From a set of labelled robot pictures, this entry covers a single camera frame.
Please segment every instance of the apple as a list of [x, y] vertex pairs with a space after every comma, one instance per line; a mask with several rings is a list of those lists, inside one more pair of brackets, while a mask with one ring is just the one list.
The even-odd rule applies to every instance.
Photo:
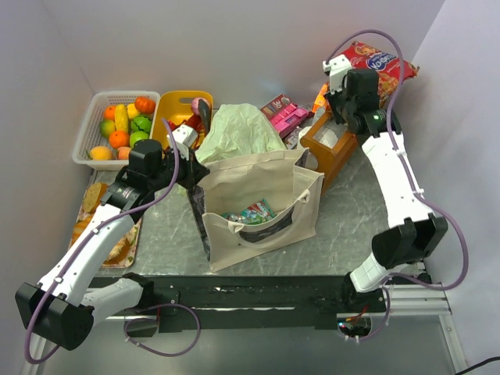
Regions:
[[130, 135], [130, 146], [134, 148], [135, 142], [149, 139], [149, 134], [145, 131], [136, 131]]
[[111, 133], [116, 130], [115, 122], [112, 120], [103, 120], [99, 124], [99, 130], [101, 131], [101, 135], [108, 139]]

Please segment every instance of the white basket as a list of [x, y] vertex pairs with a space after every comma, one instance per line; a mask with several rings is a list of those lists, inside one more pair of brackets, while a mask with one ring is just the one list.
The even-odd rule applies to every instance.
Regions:
[[96, 94], [85, 113], [84, 121], [81, 124], [78, 133], [77, 143], [73, 150], [73, 161], [78, 164], [85, 164], [95, 170], [120, 170], [128, 165], [128, 160], [91, 160], [88, 152], [95, 146], [109, 145], [107, 139], [101, 136], [99, 124], [103, 120], [102, 114], [107, 106], [124, 104], [128, 105], [135, 102], [138, 96], [145, 96], [156, 102], [155, 113], [152, 123], [155, 123], [156, 110], [158, 109], [159, 94], [154, 91], [105, 91]]

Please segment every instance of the pink toy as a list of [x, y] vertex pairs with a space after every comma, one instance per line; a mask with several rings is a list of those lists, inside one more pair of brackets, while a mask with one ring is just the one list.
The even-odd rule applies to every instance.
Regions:
[[307, 117], [308, 111], [295, 104], [287, 105], [270, 120], [280, 137], [284, 138], [291, 133]]
[[200, 100], [204, 101], [210, 108], [210, 103], [208, 100], [204, 98], [194, 98], [191, 102], [191, 111], [193, 111], [193, 113], [197, 116], [200, 116], [200, 112], [198, 111], [198, 103]]

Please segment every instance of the green plastic bag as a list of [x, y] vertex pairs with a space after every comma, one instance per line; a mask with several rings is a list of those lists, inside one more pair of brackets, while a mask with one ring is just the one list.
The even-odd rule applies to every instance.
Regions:
[[196, 152], [196, 158], [200, 163], [209, 163], [286, 149], [260, 109], [251, 104], [226, 104], [213, 117], [209, 135]]

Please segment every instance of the marble surface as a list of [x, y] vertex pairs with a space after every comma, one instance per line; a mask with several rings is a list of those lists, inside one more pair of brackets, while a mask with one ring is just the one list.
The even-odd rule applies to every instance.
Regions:
[[[99, 172], [96, 180], [111, 183], [115, 175]], [[188, 197], [176, 186], [143, 216], [134, 264], [101, 269], [96, 276], [345, 275], [369, 255], [372, 236], [387, 228], [384, 197], [368, 158], [358, 149], [321, 197], [315, 237], [211, 273]]]

